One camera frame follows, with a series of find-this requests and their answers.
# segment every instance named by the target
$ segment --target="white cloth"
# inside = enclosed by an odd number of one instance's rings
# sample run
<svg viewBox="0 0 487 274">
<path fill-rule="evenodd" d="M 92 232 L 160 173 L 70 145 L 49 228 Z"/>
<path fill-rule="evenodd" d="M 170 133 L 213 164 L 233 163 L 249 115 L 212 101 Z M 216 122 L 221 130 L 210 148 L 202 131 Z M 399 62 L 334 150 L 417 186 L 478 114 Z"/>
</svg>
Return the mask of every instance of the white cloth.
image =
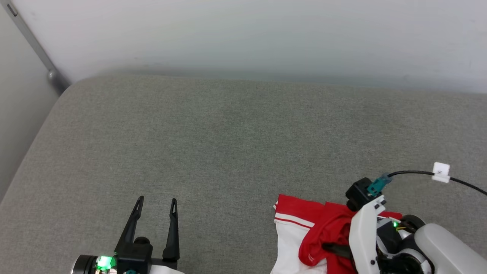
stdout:
<svg viewBox="0 0 487 274">
<path fill-rule="evenodd" d="M 326 259 L 320 261 L 316 266 L 310 267 L 303 264 L 298 252 L 301 242 L 308 233 L 309 229 L 315 224 L 305 219 L 299 218 L 296 213 L 278 213 L 278 203 L 274 205 L 276 215 L 274 223 L 277 230 L 277 260 L 271 270 L 271 274 L 326 274 Z"/>
</svg>

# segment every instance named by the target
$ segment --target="gray fabric surface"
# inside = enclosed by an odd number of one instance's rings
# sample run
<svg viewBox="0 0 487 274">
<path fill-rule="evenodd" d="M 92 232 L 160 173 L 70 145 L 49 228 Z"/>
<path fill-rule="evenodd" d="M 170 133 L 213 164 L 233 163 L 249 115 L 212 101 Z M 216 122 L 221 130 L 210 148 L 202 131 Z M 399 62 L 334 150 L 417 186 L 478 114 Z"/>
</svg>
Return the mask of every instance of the gray fabric surface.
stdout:
<svg viewBox="0 0 487 274">
<path fill-rule="evenodd" d="M 280 193 L 344 203 L 356 180 L 451 164 L 487 189 L 487 96 L 204 80 L 92 78 L 59 99 L 0 205 L 0 273 L 68 273 L 137 235 L 162 254 L 178 199 L 180 270 L 269 273 Z M 487 256 L 487 198 L 402 175 L 388 210 L 438 223 Z"/>
</svg>

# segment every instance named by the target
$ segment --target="black cable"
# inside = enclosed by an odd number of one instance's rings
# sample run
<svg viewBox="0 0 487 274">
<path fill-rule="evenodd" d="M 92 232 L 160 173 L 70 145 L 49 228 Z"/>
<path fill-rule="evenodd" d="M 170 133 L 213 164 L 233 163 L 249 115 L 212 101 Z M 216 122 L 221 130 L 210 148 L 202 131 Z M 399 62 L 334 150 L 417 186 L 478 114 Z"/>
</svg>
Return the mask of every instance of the black cable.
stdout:
<svg viewBox="0 0 487 274">
<path fill-rule="evenodd" d="M 435 173 L 433 173 L 433 172 L 428 172 L 428 171 L 420 171 L 420 170 L 403 170 L 403 171 L 396 171 L 396 172 L 392 172 L 392 173 L 390 173 L 389 175 L 387 175 L 387 177 L 392 177 L 392 176 L 395 176 L 395 175 L 398 175 L 398 174 L 425 174 L 425 175 L 431 175 L 431 176 L 435 175 Z M 459 184 L 462 184 L 462 185 L 464 185 L 464 186 L 468 186 L 468 187 L 470 187 L 470 188 L 472 188 L 472 189 L 475 189 L 476 191 L 478 191 L 478 192 L 480 192 L 480 193 L 482 193 L 482 194 L 484 194 L 484 195 L 486 195 L 486 196 L 487 196 L 487 191 L 485 191 L 485 190 L 483 190 L 483 189 L 481 189 L 481 188 L 478 188 L 478 187 L 476 187 L 476 186 L 474 186 L 474 185 L 472 185 L 472 184 L 469 184 L 469 183 L 467 183 L 467 182 L 464 182 L 464 181 L 462 181 L 462 180 L 459 180 L 459 179 L 457 179 L 457 178 L 453 178 L 453 177 L 450 177 L 450 180 L 452 180 L 452 181 L 454 181 L 454 182 L 457 182 L 457 183 L 459 183 Z"/>
</svg>

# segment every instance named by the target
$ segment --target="metal pole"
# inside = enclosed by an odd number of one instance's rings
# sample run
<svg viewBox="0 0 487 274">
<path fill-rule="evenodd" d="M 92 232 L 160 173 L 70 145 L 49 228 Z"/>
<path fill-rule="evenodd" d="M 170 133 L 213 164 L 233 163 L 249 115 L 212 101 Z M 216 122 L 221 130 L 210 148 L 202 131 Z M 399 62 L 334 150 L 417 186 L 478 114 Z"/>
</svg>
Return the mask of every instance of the metal pole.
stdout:
<svg viewBox="0 0 487 274">
<path fill-rule="evenodd" d="M 39 56 L 39 59 L 42 61 L 44 66 L 46 66 L 48 70 L 47 79 L 49 80 L 50 84 L 59 92 L 59 94 L 62 94 L 70 86 L 70 83 L 56 69 L 56 67 L 54 67 L 51 59 L 49 59 L 36 37 L 34 37 L 34 34 L 32 34 L 29 27 L 25 24 L 25 21 L 22 19 L 12 2 L 10 0 L 0 0 L 0 2 L 7 14 L 14 21 L 17 28 L 24 35 L 27 42 L 31 45 L 34 52 L 37 54 L 37 56 Z"/>
</svg>

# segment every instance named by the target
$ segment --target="red stripe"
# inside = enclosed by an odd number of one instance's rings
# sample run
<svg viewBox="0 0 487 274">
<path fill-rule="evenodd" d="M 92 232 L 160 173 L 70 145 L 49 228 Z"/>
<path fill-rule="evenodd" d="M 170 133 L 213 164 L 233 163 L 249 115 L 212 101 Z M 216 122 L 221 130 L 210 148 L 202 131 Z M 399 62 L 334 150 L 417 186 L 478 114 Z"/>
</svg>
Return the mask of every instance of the red stripe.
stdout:
<svg viewBox="0 0 487 274">
<path fill-rule="evenodd" d="M 294 223 L 294 224 L 300 225 L 300 226 L 302 226 L 302 227 L 305 227 L 305 228 L 309 228 L 309 229 L 311 229 L 311 227 L 310 227 L 310 226 L 300 224 L 300 223 L 298 223 L 298 222 L 296 222 L 296 221 L 293 221 L 293 220 L 281 219 L 281 218 L 277 218 L 277 217 L 275 217 L 274 219 L 279 220 L 279 221 L 285 221 L 285 222 Z"/>
<path fill-rule="evenodd" d="M 318 202 L 280 194 L 276 206 L 276 213 L 291 215 L 308 222 L 316 223 L 323 214 L 323 207 L 324 205 Z"/>
</svg>

